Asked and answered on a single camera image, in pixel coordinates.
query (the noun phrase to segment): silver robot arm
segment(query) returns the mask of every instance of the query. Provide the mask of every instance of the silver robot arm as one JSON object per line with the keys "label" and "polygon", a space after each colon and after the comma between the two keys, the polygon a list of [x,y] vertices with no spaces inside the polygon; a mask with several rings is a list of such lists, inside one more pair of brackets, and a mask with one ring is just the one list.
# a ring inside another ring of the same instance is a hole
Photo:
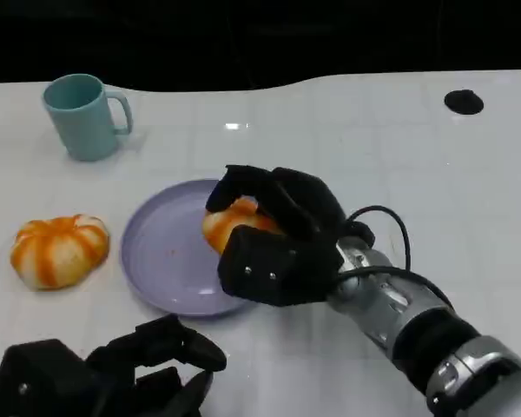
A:
{"label": "silver robot arm", "polygon": [[[361,239],[339,240],[340,272],[392,266]],[[328,297],[426,397],[437,416],[521,416],[521,358],[481,335],[428,287],[389,274],[352,277]]]}

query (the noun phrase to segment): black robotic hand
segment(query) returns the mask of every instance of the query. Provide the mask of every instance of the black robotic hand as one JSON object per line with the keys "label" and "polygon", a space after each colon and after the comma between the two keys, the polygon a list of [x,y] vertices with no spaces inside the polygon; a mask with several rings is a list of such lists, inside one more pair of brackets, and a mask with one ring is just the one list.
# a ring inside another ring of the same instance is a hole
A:
{"label": "black robotic hand", "polygon": [[[175,367],[135,379],[135,368],[176,359],[204,369],[185,386]],[[226,356],[171,314],[96,349],[86,361],[59,340],[9,347],[0,365],[0,416],[201,417]]]}
{"label": "black robotic hand", "polygon": [[374,244],[367,225],[346,222],[320,178],[284,168],[227,168],[207,201],[207,211],[225,210],[236,199],[251,196],[285,235],[235,228],[218,265],[226,293],[275,306],[324,301],[333,287],[331,277],[343,263],[338,239],[357,235]]}

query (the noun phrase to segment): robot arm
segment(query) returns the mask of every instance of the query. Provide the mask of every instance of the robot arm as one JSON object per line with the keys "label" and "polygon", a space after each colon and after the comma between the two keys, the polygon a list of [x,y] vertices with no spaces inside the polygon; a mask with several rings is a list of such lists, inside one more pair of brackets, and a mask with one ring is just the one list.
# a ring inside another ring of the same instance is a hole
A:
{"label": "robot arm", "polygon": [[406,375],[434,415],[521,415],[521,359],[409,270],[406,233],[406,269],[394,268],[373,249],[367,225],[346,220],[323,181],[290,169],[229,166],[207,210],[242,195],[254,197],[287,236],[236,228],[218,267],[228,294],[275,306],[327,301]]}
{"label": "robot arm", "polygon": [[[176,359],[204,369],[186,385],[175,367],[135,378],[135,368]],[[173,314],[142,324],[83,360],[58,340],[9,347],[0,365],[0,417],[201,417],[226,356]]]}

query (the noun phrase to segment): bread roll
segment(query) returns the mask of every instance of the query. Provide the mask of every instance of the bread roll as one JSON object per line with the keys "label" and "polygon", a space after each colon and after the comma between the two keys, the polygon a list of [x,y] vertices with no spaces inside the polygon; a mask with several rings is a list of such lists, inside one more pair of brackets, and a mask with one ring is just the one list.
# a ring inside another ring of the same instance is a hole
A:
{"label": "bread roll", "polygon": [[246,224],[253,228],[280,234],[276,223],[256,213],[257,204],[247,198],[236,200],[229,208],[220,213],[208,213],[202,222],[202,233],[208,244],[219,254],[224,252],[229,236],[234,227]]}
{"label": "bread roll", "polygon": [[88,215],[33,220],[23,225],[10,262],[29,287],[56,289],[74,285],[109,252],[109,233]]}

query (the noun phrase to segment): purple plate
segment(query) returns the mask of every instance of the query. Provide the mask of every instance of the purple plate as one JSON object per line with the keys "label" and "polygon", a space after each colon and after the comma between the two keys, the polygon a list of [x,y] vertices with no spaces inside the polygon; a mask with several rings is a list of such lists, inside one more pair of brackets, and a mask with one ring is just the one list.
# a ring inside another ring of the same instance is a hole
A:
{"label": "purple plate", "polygon": [[121,258],[135,292],[170,313],[228,313],[247,301],[222,291],[219,256],[206,243],[201,224],[216,180],[183,182],[145,202],[123,233]]}

